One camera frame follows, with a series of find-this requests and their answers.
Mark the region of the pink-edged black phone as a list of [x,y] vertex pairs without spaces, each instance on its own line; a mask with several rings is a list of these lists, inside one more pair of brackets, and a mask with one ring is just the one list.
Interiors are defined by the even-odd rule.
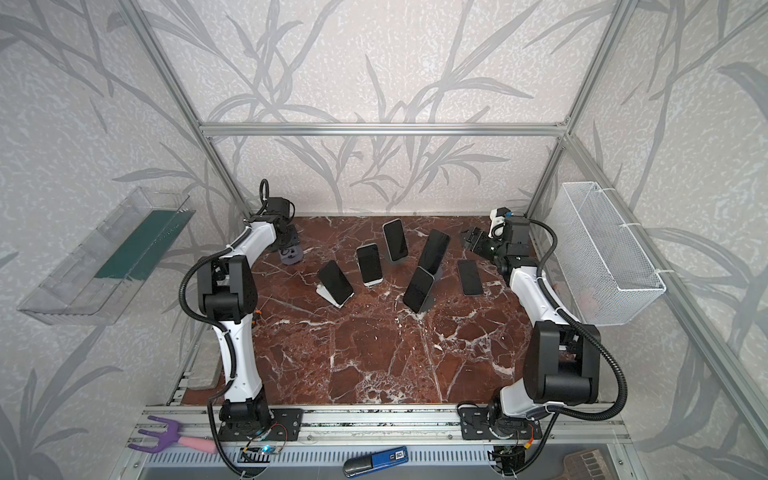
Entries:
[[457,262],[462,292],[465,296],[480,296],[484,293],[479,270],[474,260]]

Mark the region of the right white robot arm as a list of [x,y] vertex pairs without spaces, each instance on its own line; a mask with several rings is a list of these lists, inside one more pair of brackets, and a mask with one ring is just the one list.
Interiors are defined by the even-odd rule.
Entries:
[[523,376],[497,389],[485,407],[458,404],[473,436],[510,442],[490,452],[494,470],[515,476],[541,455],[557,419],[606,421],[628,400],[628,384],[599,330],[581,322],[555,293],[544,266],[558,237],[542,221],[493,210],[490,227],[465,230],[463,246],[491,262],[516,295],[533,325]]

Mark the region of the grey small phone stand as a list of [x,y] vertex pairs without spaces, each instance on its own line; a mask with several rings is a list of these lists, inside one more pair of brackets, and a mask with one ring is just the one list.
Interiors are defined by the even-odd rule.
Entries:
[[300,245],[293,245],[279,250],[280,261],[286,266],[301,262],[303,256],[303,249]]

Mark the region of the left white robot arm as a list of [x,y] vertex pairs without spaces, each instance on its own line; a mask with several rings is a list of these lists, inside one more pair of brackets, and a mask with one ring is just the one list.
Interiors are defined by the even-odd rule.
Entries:
[[231,431],[267,432],[273,424],[252,341],[258,291],[252,265],[262,253],[290,250],[299,244],[295,205],[259,186],[261,206],[245,220],[243,232],[222,250],[199,259],[184,275],[179,305],[194,320],[216,331],[227,383],[219,419]]

